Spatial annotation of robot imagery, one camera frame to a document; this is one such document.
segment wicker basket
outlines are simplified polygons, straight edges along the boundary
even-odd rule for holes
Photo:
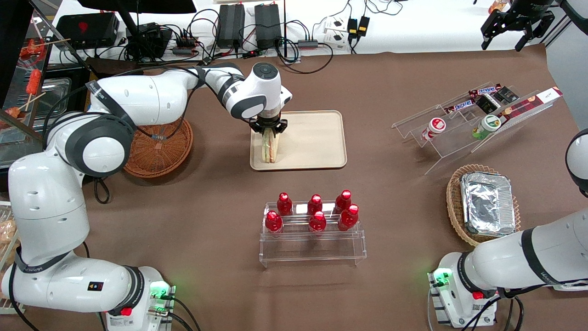
[[[449,180],[449,184],[447,185],[447,211],[449,212],[449,219],[451,220],[451,225],[457,232],[457,234],[465,240],[468,244],[472,246],[477,246],[484,241],[489,241],[492,239],[496,239],[495,237],[489,236],[482,236],[479,234],[471,234],[469,233],[464,225],[463,222],[463,203],[462,203],[462,187],[460,185],[460,179],[462,175],[466,173],[471,173],[472,171],[482,171],[485,173],[493,173],[498,174],[494,169],[486,167],[485,165],[480,164],[468,164],[464,165],[463,167],[457,169],[451,176]],[[514,208],[514,223],[515,223],[515,231],[520,230],[520,213],[519,213],[519,204],[516,201],[516,198],[513,196],[513,208]]]
[[[164,125],[140,127],[148,134],[169,136],[180,120]],[[125,170],[139,178],[155,178],[170,173],[180,166],[192,149],[194,134],[190,124],[182,120],[182,125],[173,137],[155,140],[137,131],[131,145],[129,161]]]

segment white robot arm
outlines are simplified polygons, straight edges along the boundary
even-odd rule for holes
[[[570,142],[566,165],[580,192],[588,197],[588,130]],[[429,280],[443,306],[439,322],[459,328],[498,297],[513,297],[542,286],[587,290],[588,208],[479,244],[471,252],[449,253]],[[478,326],[494,324],[495,311],[496,304],[489,306]]]
[[[91,82],[88,112],[70,112],[48,131],[45,151],[10,167],[8,184],[21,247],[2,278],[2,292],[28,306],[108,312],[109,330],[157,330],[169,286],[151,267],[129,267],[78,257],[73,249],[89,233],[81,190],[84,174],[118,172],[129,157],[138,125],[166,124],[185,111],[186,90],[207,85],[232,117],[282,132],[280,110],[292,94],[278,70],[258,63],[245,79],[232,64],[170,70],[156,76]]]

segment acrylic shelf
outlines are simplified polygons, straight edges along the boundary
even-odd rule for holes
[[[275,202],[266,203],[259,239],[259,261],[265,267],[269,262],[313,260],[354,260],[357,265],[368,256],[361,221],[347,231],[340,231],[337,226],[340,214],[333,214],[335,202],[323,201],[326,229],[320,234],[311,233],[306,205],[305,201],[295,201],[293,214],[282,216],[283,232],[274,234],[265,227],[265,215],[269,210],[277,210],[277,206]]]

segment red bottle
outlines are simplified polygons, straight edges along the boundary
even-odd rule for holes
[[[323,200],[320,199],[320,195],[315,194],[308,201],[306,214],[314,215],[317,211],[323,211]]]
[[[343,210],[349,208],[349,206],[351,206],[351,191],[345,190],[335,199],[333,214],[340,214]]]
[[[282,216],[292,215],[292,199],[290,199],[288,193],[280,193],[277,204],[278,214]]]
[[[284,231],[283,225],[282,218],[275,211],[270,210],[265,216],[265,227],[270,233],[282,233]]]
[[[347,231],[351,229],[355,223],[359,221],[359,207],[356,204],[352,204],[348,209],[341,212],[337,225],[339,230]]]
[[[327,228],[327,220],[322,211],[317,211],[308,221],[308,230],[310,232],[323,232]]]

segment white desk surface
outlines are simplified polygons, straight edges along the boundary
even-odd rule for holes
[[[213,0],[193,0],[198,11],[205,8],[213,8],[218,11],[219,6]],[[345,6],[346,0],[286,0],[286,19],[288,21],[298,19],[302,21],[309,30],[312,25],[319,22],[323,17],[340,11]],[[380,10],[384,9],[386,3],[382,0],[373,0]],[[488,7],[493,0],[478,0],[473,5],[473,0],[408,0],[401,2],[402,11],[396,16],[385,14],[373,14],[367,11],[366,16],[370,18],[367,35],[358,43],[358,53],[375,54],[381,52],[415,53],[415,52],[455,52],[455,51],[481,51],[482,33],[480,27],[488,17]],[[245,8],[259,4],[271,4],[265,2],[245,2]],[[282,17],[282,1],[276,1],[280,7],[280,19]],[[351,0],[353,6],[353,18],[359,19],[363,14],[363,0]],[[399,4],[392,3],[388,12],[394,13],[400,8]],[[82,7],[76,0],[63,0],[54,19],[54,24],[61,16],[72,14],[87,14],[99,12],[94,9]],[[349,17],[349,7],[341,16]],[[139,14],[139,23],[156,22],[158,24],[176,24],[185,28],[190,23],[193,14]],[[214,21],[216,14],[211,11],[198,14],[198,17],[206,17]],[[253,16],[246,12],[245,25],[255,23]],[[319,42],[324,38],[324,23],[315,28],[315,39]],[[253,29],[253,26],[244,30],[244,35]],[[118,30],[117,42],[125,33],[125,24],[121,20]],[[205,44],[212,43],[212,24],[207,21],[198,21],[192,25],[194,36],[198,36]],[[505,50],[513,49],[522,36],[522,32],[507,32],[496,37],[490,44],[489,49]],[[302,27],[296,24],[288,25],[288,39],[297,41],[304,39]],[[252,49],[251,44],[245,44],[246,49]],[[117,58],[123,48],[113,48],[105,52],[102,58]],[[86,52],[93,56],[93,49]],[[335,54],[348,54],[348,51],[336,50]],[[83,51],[78,54],[85,58]],[[311,51],[301,51],[302,55],[327,55],[330,51],[326,47]],[[181,59],[166,51],[164,60]],[[65,56],[61,56],[63,63],[70,62]],[[54,48],[51,53],[50,63],[59,63],[59,50]]]

